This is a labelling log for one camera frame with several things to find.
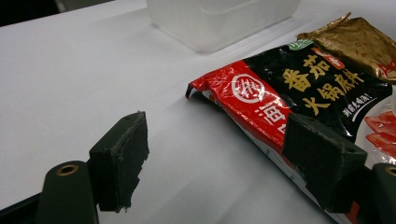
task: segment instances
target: clear plastic container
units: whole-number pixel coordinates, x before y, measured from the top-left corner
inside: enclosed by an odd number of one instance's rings
[[[151,20],[203,52],[214,52],[291,16],[301,0],[147,0]]]

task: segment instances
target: red packaging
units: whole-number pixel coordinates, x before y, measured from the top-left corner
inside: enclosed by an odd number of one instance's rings
[[[390,84],[346,66],[309,40],[209,72],[189,84],[186,97],[195,91],[219,105],[312,200],[304,180],[282,156],[288,114],[318,119],[355,142],[362,139],[367,115],[384,107],[392,95]],[[354,223],[357,209],[355,204],[350,214],[329,215],[339,223]]]

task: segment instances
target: hot pot seasoning package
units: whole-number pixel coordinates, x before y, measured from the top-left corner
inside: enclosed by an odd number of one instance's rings
[[[346,65],[311,40],[269,49],[209,72],[188,85],[186,97],[195,92],[219,105],[308,196],[303,179],[282,155],[289,113],[315,118],[367,147],[373,158],[367,167],[392,162],[396,156],[388,153],[389,144],[395,143],[394,129],[379,127],[379,122],[394,124],[391,114],[382,114],[390,110],[392,86]],[[340,223],[352,222],[348,215],[330,215]]]
[[[396,84],[396,42],[364,18],[349,15],[297,39],[311,39],[343,62]]]

